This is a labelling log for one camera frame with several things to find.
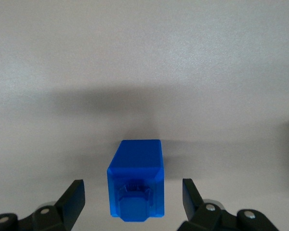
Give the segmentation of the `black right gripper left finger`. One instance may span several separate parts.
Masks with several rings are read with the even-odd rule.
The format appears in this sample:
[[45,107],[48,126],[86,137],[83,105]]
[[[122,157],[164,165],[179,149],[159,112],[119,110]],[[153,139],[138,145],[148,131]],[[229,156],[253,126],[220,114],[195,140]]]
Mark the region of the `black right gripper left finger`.
[[14,213],[0,214],[0,231],[70,231],[85,206],[83,180],[75,180],[55,202],[24,219]]

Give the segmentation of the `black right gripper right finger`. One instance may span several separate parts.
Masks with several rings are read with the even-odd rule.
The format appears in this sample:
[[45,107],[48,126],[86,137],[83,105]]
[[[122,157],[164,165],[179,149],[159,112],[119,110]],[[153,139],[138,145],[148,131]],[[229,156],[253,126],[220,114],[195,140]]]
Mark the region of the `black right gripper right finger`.
[[203,200],[192,179],[183,179],[183,205],[187,215],[180,231],[276,231],[263,213],[241,209],[234,216],[214,200]]

